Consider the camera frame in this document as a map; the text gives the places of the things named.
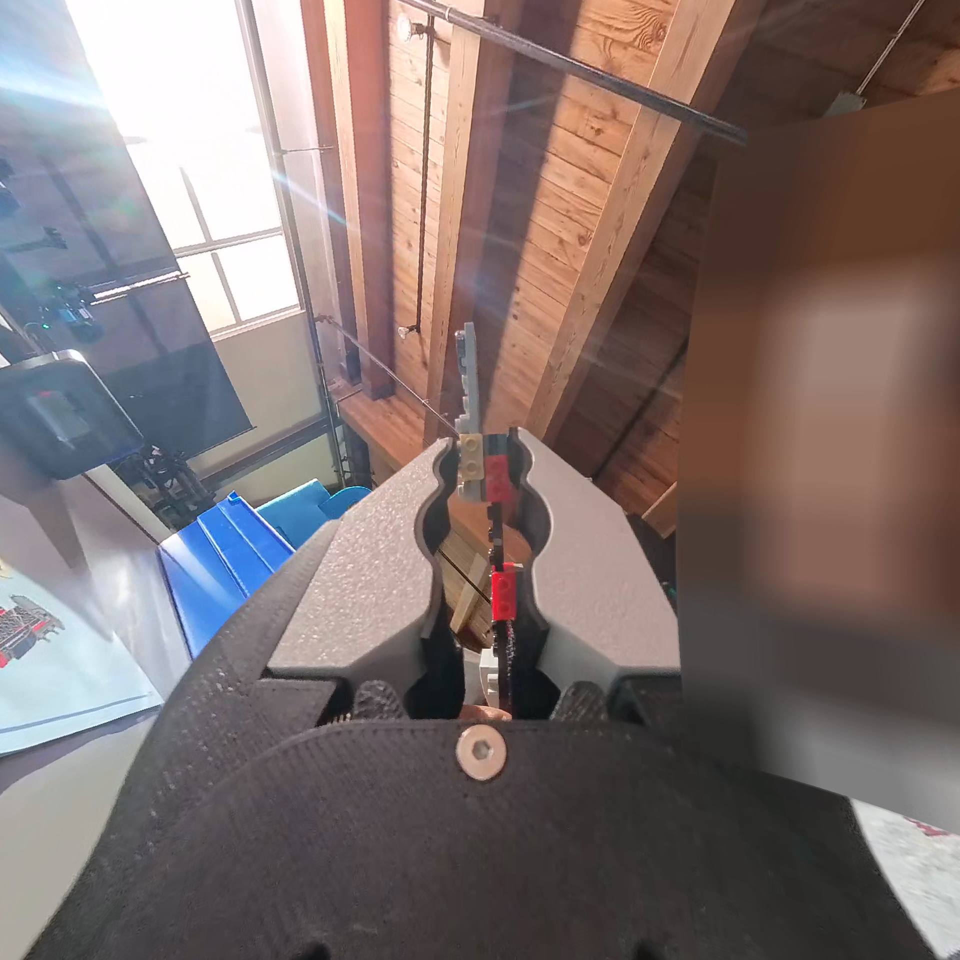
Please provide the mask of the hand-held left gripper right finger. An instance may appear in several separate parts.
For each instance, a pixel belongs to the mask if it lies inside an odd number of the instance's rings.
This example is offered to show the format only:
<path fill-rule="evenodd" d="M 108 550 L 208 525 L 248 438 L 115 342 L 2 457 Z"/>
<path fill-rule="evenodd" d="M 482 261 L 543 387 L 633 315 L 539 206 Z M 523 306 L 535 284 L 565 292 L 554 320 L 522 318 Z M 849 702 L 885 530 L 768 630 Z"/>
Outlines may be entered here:
<path fill-rule="evenodd" d="M 546 676 L 680 672 L 677 616 L 625 512 L 525 428 L 513 527 L 531 549 L 528 594 Z"/>

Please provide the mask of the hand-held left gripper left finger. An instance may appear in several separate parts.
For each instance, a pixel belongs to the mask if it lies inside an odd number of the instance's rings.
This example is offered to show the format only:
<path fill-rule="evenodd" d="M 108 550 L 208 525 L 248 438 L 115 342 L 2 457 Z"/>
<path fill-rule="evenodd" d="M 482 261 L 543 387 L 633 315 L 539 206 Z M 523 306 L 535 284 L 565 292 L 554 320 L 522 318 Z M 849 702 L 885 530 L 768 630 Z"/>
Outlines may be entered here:
<path fill-rule="evenodd" d="M 268 662 L 275 676 L 457 676 L 437 554 L 455 442 L 434 442 L 348 509 Z"/>

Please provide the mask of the toy brick model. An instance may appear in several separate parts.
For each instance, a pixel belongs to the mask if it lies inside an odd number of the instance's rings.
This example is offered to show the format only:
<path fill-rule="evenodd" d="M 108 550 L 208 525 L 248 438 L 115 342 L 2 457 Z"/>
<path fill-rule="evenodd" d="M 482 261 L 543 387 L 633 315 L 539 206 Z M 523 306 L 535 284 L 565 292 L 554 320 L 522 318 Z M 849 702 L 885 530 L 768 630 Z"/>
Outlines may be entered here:
<path fill-rule="evenodd" d="M 474 323 L 468 321 L 454 336 L 462 388 L 462 412 L 454 420 L 458 439 L 460 498 L 486 507 L 489 569 L 490 629 L 496 659 L 498 709 L 513 714 L 515 625 L 519 613 L 519 568 L 507 559 L 505 511 L 514 500 L 510 475 L 509 436 L 481 432 L 481 390 Z"/>

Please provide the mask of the grey desk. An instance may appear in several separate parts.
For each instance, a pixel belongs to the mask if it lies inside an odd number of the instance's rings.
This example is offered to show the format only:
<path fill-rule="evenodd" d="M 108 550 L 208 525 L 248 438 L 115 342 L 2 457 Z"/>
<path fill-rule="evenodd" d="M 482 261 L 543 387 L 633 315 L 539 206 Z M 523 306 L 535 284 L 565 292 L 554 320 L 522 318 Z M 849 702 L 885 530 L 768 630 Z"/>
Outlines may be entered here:
<path fill-rule="evenodd" d="M 159 556 L 169 532 L 108 467 L 56 481 L 3 440 L 1 493 L 2 560 L 112 631 L 162 698 L 2 756 L 1 951 L 22 958 L 87 862 L 191 657 Z"/>

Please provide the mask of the blue plastic bin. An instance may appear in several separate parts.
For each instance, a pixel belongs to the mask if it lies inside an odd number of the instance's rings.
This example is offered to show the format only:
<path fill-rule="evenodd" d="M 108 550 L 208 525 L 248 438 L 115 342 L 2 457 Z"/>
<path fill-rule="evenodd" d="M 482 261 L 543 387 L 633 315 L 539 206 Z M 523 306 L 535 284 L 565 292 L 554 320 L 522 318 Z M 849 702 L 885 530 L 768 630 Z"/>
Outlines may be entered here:
<path fill-rule="evenodd" d="M 236 492 L 158 546 L 191 659 L 294 552 Z"/>

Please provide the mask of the dark partition screen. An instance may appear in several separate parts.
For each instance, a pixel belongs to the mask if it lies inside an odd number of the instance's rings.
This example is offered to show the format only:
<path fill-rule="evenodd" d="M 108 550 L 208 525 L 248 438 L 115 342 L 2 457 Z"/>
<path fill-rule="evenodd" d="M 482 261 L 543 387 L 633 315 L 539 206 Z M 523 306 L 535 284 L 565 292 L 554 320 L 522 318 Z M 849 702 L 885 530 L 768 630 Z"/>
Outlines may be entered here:
<path fill-rule="evenodd" d="M 2 2 L 2 309 L 186 459 L 252 429 L 66 2 Z"/>

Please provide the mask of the brick instruction booklet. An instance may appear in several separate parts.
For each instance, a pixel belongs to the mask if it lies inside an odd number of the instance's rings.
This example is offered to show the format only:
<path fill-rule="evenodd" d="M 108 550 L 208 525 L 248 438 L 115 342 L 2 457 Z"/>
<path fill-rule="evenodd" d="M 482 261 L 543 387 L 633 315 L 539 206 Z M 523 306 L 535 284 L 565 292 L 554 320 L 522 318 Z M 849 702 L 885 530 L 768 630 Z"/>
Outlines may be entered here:
<path fill-rule="evenodd" d="M 1 756 L 162 704 L 127 646 L 2 559 Z"/>

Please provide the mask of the black power adapter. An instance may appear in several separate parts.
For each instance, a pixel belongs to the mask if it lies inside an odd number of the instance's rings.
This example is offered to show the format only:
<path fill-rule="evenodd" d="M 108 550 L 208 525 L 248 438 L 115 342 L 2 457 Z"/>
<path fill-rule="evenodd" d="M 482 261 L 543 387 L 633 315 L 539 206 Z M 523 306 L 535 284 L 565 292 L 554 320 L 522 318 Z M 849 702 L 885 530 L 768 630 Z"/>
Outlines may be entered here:
<path fill-rule="evenodd" d="M 73 349 L 2 367 L 1 434 L 44 476 L 60 481 L 145 445 L 105 382 Z"/>

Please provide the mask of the person's torso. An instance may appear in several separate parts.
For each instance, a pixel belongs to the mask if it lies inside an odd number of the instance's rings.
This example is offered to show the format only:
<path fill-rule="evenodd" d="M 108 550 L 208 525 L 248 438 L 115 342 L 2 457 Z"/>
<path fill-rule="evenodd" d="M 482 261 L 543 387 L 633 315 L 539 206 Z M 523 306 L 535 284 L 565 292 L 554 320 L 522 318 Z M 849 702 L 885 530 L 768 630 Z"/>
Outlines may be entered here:
<path fill-rule="evenodd" d="M 852 801 L 870 851 L 932 953 L 959 957 L 959 838 L 939 827 Z"/>

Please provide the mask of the black ceiling pipe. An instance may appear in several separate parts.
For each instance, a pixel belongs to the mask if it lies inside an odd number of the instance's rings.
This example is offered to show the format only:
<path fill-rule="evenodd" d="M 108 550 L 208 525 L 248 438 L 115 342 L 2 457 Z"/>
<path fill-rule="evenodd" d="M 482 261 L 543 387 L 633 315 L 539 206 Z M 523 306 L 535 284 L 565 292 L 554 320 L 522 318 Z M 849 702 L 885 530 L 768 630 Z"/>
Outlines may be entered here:
<path fill-rule="evenodd" d="M 488 18 L 470 15 L 454 6 L 434 1 L 401 1 L 401 4 L 430 17 L 438 18 L 452 27 L 465 30 L 481 40 L 491 42 L 495 46 L 519 54 L 565 76 L 579 79 L 594 88 L 606 90 L 639 107 L 674 119 L 680 124 L 692 125 L 711 137 L 723 139 L 739 147 L 747 145 L 748 132 L 741 126 L 702 112 L 689 103 L 676 100 L 627 78 L 618 77 L 568 54 L 556 52 L 502 28 Z"/>

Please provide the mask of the large window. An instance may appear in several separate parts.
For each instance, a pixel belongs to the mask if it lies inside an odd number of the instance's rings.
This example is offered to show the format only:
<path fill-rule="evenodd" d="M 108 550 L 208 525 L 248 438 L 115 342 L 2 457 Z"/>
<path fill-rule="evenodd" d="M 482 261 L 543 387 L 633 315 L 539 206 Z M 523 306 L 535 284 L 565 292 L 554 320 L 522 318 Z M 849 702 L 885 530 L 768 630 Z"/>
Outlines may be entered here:
<path fill-rule="evenodd" d="M 213 340 L 301 305 L 230 1 L 70 1 L 68 12 Z"/>

